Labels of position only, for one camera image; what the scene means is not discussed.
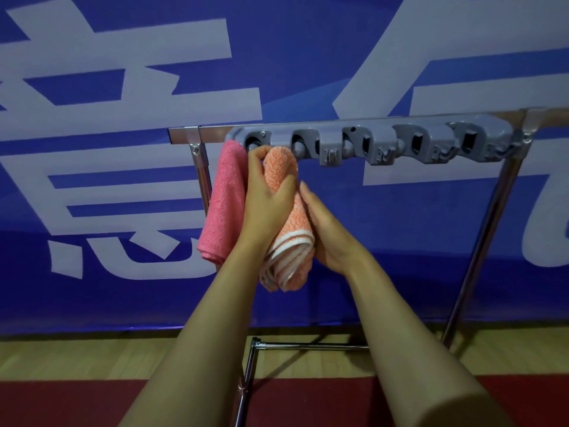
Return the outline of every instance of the metal rack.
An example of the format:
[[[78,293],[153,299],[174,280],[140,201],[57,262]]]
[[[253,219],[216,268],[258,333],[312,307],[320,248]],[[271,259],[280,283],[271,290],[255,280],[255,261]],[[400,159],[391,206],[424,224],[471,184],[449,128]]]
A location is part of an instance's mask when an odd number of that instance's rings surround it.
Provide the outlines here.
[[[260,145],[290,148],[297,159],[318,159],[322,166],[338,166],[346,158],[363,157],[372,165],[390,165],[397,157],[415,158],[425,164],[444,164],[460,155],[475,162],[504,160],[472,252],[468,270],[442,343],[450,348],[460,319],[480,274],[484,259],[508,202],[533,135],[540,126],[557,125],[564,110],[527,109],[502,114],[455,114],[436,117],[376,118],[314,123],[254,124],[169,128],[172,144],[189,145],[207,214],[212,184],[205,144],[226,139],[246,150]],[[365,345],[326,343],[266,343],[253,337],[245,373],[239,381],[236,426],[245,425],[247,404],[254,378],[255,356],[260,350],[367,350]]]

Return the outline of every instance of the red floor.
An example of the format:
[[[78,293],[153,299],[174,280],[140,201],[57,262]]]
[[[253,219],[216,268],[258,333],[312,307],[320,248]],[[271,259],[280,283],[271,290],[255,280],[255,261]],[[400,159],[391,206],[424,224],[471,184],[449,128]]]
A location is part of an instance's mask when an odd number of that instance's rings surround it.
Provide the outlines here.
[[[518,426],[565,426],[569,375],[481,376]],[[143,380],[0,382],[0,426],[115,427]],[[379,383],[273,379],[255,383],[248,427],[391,425]]]

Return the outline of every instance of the metal frame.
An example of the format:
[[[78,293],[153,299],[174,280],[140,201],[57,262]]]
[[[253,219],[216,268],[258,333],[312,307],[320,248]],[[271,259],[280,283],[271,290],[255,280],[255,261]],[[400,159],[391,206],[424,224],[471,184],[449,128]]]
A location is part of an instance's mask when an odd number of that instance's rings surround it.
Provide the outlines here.
[[[472,296],[480,270],[488,253],[488,249],[490,248],[490,244],[492,243],[492,238],[496,232],[504,208],[508,203],[508,198],[518,176],[518,172],[520,171],[520,167],[524,158],[528,154],[534,133],[543,124],[550,126],[558,125],[560,119],[562,119],[561,123],[566,124],[566,112],[567,111],[564,109],[558,109],[553,110],[548,114],[545,109],[528,109],[512,113],[496,114],[498,117],[506,119],[517,127],[514,135],[519,135],[522,147],[516,152],[516,154],[508,157],[502,165],[500,175],[494,187],[494,192],[492,193],[492,197],[479,230],[460,292],[456,298],[456,302],[448,322],[446,323],[442,343],[447,348],[450,348],[452,345],[460,320],[464,313],[464,309],[466,308],[466,304]],[[172,144],[188,144],[191,149],[206,214],[210,207],[212,184],[205,144],[224,142],[225,136],[233,127],[234,126],[212,126],[168,129],[168,134],[170,135],[170,141]],[[241,371],[239,378],[239,407],[235,423],[237,427],[245,425],[247,405],[252,391],[257,351],[271,349],[352,351],[367,350],[369,347],[366,345],[329,343],[267,343],[261,342],[257,337],[253,337],[251,340],[245,373]]]

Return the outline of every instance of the forearm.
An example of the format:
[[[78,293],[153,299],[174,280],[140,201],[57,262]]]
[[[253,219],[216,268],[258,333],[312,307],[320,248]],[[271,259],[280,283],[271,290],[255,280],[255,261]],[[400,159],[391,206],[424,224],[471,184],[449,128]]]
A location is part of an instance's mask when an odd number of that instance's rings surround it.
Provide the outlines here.
[[[263,249],[239,240],[121,426],[227,425]]]
[[[485,389],[436,339],[369,252],[347,279],[397,425],[509,425]]]

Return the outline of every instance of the person's right hand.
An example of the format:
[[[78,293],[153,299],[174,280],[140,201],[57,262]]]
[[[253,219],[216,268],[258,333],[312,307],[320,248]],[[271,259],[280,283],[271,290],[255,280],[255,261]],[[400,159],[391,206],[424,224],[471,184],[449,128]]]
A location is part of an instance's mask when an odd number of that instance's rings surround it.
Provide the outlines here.
[[[344,228],[317,195],[310,192],[305,182],[301,182],[300,191],[316,230],[316,258],[332,271],[346,276],[350,268],[359,262],[358,259],[369,255],[369,252]]]

